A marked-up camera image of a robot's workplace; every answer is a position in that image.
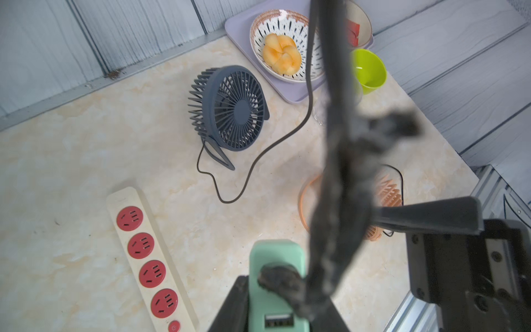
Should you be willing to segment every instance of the purple tray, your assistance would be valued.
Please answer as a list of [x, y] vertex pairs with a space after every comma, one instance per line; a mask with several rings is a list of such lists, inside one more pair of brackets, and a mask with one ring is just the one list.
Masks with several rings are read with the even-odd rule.
[[[236, 46], [243, 52], [243, 54], [252, 62], [258, 71], [265, 77], [265, 79], [273, 86], [278, 94], [290, 104], [298, 104], [308, 96], [308, 90], [305, 83], [288, 83], [281, 81], [268, 73], [264, 67], [259, 63], [253, 53], [249, 33], [254, 19], [261, 13], [271, 9], [287, 9], [296, 11], [308, 17], [310, 15], [310, 0], [269, 0], [262, 2], [255, 7], [231, 17], [225, 22], [225, 31], [229, 38], [236, 44]], [[365, 48], [369, 48], [374, 43], [374, 38]], [[325, 77], [321, 77], [312, 81], [313, 90], [320, 87], [325, 81]]]

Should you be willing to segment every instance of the green cup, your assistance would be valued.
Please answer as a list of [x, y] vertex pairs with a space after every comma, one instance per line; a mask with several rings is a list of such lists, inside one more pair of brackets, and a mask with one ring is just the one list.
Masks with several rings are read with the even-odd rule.
[[367, 49], [358, 48], [351, 52], [350, 58], [354, 75], [362, 85], [364, 95], [385, 84], [386, 66], [376, 54]]

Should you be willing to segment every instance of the red food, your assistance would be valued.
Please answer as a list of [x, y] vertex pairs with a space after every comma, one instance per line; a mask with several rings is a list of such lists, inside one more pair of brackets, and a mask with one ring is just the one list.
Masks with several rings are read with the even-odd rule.
[[347, 20], [347, 29], [352, 31], [356, 38], [359, 36], [359, 24], [351, 20]]
[[348, 42], [352, 46], [358, 46], [358, 38], [351, 31], [347, 32]]

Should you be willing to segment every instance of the white plate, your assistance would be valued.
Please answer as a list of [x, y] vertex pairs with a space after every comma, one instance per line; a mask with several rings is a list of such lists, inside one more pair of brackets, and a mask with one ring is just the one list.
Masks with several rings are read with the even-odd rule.
[[372, 25], [369, 17], [360, 6], [351, 0], [347, 1], [347, 18], [359, 24], [358, 46], [356, 48], [365, 48], [372, 37]]

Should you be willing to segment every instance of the marble countertop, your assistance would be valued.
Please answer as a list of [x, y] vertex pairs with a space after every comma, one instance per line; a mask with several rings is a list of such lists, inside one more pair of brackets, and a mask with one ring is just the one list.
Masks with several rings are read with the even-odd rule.
[[[255, 144], [227, 152], [236, 171], [201, 159], [231, 199], [252, 160], [304, 118], [307, 102], [284, 102], [227, 37], [0, 132], [3, 331], [153, 330], [105, 203], [129, 185], [145, 196], [164, 235], [198, 331], [248, 273], [256, 240], [306, 248], [297, 198], [323, 165], [323, 128], [314, 119], [257, 164], [234, 204], [220, 203], [212, 179], [195, 170], [201, 141], [188, 91], [202, 70], [229, 64], [256, 75], [271, 113]], [[361, 102], [373, 116], [394, 106], [414, 103], [391, 76]], [[404, 175], [405, 203], [470, 194], [477, 177], [418, 116], [424, 135], [386, 157]], [[334, 302], [352, 330], [382, 331], [408, 288], [405, 239], [395, 234], [363, 245]]]

